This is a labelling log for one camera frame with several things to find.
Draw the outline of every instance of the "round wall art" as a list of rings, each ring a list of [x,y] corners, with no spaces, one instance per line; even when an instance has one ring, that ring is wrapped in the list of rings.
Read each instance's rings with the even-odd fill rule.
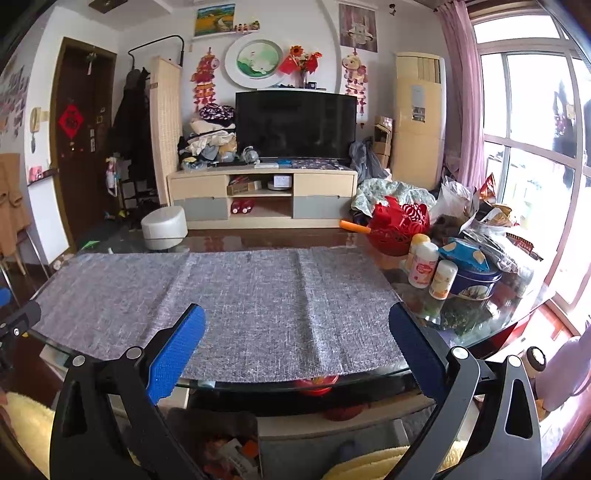
[[[283,49],[261,33],[236,40],[226,53],[226,71],[230,78],[246,88],[267,88],[280,82],[277,69],[283,61]]]

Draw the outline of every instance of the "gray drawer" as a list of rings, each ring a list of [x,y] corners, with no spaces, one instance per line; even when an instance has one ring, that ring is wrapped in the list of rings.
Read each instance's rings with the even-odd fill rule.
[[[311,195],[294,197],[294,218],[347,218],[350,197]]]
[[[192,198],[175,200],[174,204],[183,207],[188,222],[227,220],[229,215],[228,201],[225,198]]]

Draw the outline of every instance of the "glass table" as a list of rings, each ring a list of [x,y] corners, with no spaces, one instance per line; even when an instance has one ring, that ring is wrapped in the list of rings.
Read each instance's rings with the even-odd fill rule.
[[[483,342],[516,325],[553,296],[553,292],[543,285],[520,299],[508,287],[499,283],[488,300],[474,301],[449,297],[447,300],[438,301],[429,295],[427,289],[420,290],[408,283],[406,273],[400,266],[400,258],[378,252],[370,246],[364,235],[335,229],[191,231],[190,236],[176,239],[176,242],[177,245],[166,251],[219,252],[334,246],[363,248],[419,319],[438,330],[448,345],[462,345],[470,349],[478,348]],[[147,248],[142,232],[121,229],[106,240],[88,245],[78,255],[150,252],[154,251]],[[62,268],[67,268],[67,260]],[[69,360],[65,367],[68,367],[74,356],[80,353],[59,345],[34,330],[31,334],[67,354]],[[177,386],[190,388],[193,397],[199,399],[202,408],[235,410],[239,406],[240,409],[250,410],[259,415],[310,413],[327,408],[347,407],[379,401],[416,388],[414,378],[405,362],[368,372],[341,375],[331,392],[318,397],[304,395],[305,392],[302,392],[318,387],[301,386],[292,381],[246,384],[182,378]]]

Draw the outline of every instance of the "black television screen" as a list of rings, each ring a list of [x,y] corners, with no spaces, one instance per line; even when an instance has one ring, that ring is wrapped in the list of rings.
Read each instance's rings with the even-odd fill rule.
[[[357,99],[303,89],[236,94],[238,151],[252,146],[261,158],[349,160]]]

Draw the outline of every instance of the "oval white frame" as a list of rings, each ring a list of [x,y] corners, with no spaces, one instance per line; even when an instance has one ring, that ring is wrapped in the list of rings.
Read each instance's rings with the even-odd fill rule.
[[[280,64],[285,58],[285,51],[280,43],[276,42],[275,40],[269,38],[268,35],[265,35],[260,32],[249,33],[238,40],[236,40],[226,53],[226,57],[224,59],[224,65],[226,67],[226,72],[228,76],[232,79],[233,82],[237,83],[238,85],[246,88],[250,88],[253,90],[261,89],[261,88],[268,88],[272,85],[276,85],[281,81],[283,77],[283,73],[281,73],[278,69],[272,75],[268,77],[262,78],[252,78],[248,75],[245,75],[241,72],[241,70],[236,65],[236,59],[240,52],[249,44],[254,42],[259,42],[264,40],[265,42],[272,43],[275,45],[279,50],[281,50],[281,57],[280,57]]]

